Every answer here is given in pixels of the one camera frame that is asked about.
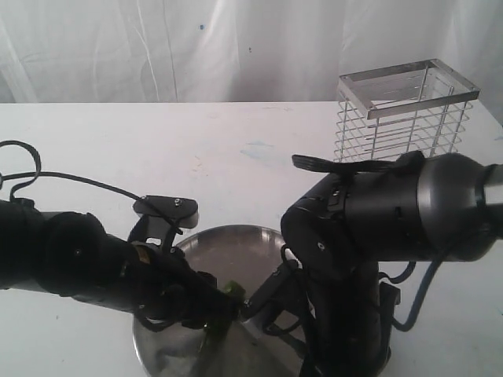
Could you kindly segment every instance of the metal bowl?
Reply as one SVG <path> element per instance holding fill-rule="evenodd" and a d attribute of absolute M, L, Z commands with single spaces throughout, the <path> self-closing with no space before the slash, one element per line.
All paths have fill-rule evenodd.
<path fill-rule="evenodd" d="M 234 280 L 249 298 L 281 264 L 283 243 L 272 229 L 226 225 L 197 233 L 178 247 L 193 269 L 216 276 L 219 288 Z M 239 321 L 211 350 L 202 347 L 205 331 L 180 325 L 153 333 L 134 320 L 133 334 L 138 358 L 151 377 L 289 377 L 298 375 L 302 364 L 280 339 L 260 336 Z"/>

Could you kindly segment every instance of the white backdrop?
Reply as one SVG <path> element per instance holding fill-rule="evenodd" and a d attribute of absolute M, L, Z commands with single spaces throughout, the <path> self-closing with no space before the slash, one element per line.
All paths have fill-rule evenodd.
<path fill-rule="evenodd" d="M 0 102 L 330 101 L 438 57 L 503 122 L 503 0 L 0 0 Z"/>

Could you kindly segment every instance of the white tabletop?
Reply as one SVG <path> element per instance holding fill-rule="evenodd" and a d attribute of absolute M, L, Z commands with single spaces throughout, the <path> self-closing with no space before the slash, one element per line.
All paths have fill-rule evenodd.
<path fill-rule="evenodd" d="M 0 104 L 0 139 L 33 144 L 44 170 L 141 196 L 196 199 L 200 225 L 194 232 L 238 223 L 278 229 L 285 210 L 320 179 L 292 167 L 290 156 L 331 159 L 335 111 L 329 102 Z M 470 115 L 460 152 L 484 164 L 503 163 L 501 127 L 478 102 Z M 32 170 L 18 148 L 0 149 L 0 161 L 3 174 Z M 79 183 L 41 178 L 23 196 L 40 210 L 89 211 L 122 238 L 137 220 L 129 199 Z M 407 334 L 394 331 L 382 375 L 503 374 L 502 251 L 499 243 L 479 262 L 439 270 L 417 326 Z M 402 264 L 384 267 L 394 273 Z M 401 320 L 422 271 L 423 265 L 403 284 Z M 0 308 L 0 375 L 145 375 L 130 315 L 14 290 L 0 292 Z"/>

